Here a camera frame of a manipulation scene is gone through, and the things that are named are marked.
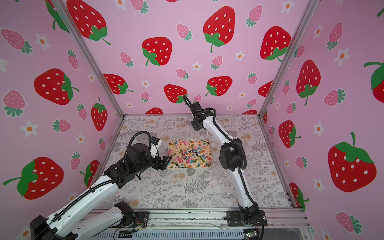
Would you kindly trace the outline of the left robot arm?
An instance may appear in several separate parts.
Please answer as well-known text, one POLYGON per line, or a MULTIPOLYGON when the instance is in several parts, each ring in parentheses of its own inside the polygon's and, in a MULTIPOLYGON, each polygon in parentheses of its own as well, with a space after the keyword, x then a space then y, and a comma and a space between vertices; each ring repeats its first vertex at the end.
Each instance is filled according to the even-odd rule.
POLYGON ((48 217, 38 216, 30 223, 33 240, 86 240, 111 227, 142 228, 146 223, 138 220, 126 202, 115 204, 102 214, 87 220, 84 217, 101 202, 120 190, 128 182, 140 178, 147 169, 164 171, 171 156, 159 156, 162 141, 147 131, 136 133, 124 156, 104 171, 103 175, 79 197, 48 217))

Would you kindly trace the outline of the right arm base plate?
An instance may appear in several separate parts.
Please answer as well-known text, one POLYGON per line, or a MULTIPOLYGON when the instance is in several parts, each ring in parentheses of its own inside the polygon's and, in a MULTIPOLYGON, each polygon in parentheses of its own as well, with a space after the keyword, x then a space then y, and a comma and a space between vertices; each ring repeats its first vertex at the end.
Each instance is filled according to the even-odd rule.
POLYGON ((268 225, 264 211, 259 211, 256 214, 227 211, 224 220, 227 221, 229 227, 266 227, 268 225))

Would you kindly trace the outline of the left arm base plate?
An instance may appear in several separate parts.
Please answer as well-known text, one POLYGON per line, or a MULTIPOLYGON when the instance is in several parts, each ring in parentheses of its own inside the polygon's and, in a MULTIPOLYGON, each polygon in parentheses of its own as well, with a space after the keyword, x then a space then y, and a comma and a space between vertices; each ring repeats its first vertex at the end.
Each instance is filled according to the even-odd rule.
POLYGON ((123 218, 114 223, 112 228, 145 228, 149 220, 149 212, 134 211, 133 213, 125 214, 123 218))

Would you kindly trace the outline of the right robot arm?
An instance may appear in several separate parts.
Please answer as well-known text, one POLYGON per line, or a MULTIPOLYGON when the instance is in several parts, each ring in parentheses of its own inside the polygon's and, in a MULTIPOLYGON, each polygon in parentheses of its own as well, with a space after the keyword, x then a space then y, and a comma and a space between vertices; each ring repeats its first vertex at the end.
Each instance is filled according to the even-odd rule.
POLYGON ((264 228, 266 226, 265 214, 253 199, 245 179, 244 170, 247 167, 247 157, 242 141, 234 139, 222 129, 222 126, 217 122, 215 109, 203 109, 200 103, 192 103, 186 95, 183 96, 183 100, 192 112, 191 124, 194 130, 207 130, 221 144, 219 160, 234 182, 242 222, 246 226, 264 228))

